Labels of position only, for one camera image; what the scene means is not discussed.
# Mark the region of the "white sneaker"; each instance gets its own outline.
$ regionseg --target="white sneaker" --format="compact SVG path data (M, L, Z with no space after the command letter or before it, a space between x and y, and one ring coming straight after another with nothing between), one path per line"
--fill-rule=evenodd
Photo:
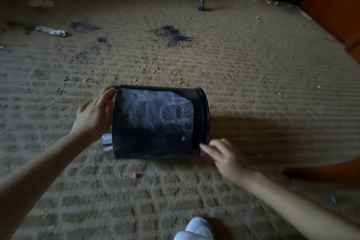
M211 240L214 240L212 237L212 229L210 224L202 217L194 217L190 220L189 224L186 226L185 231L191 233L196 233Z

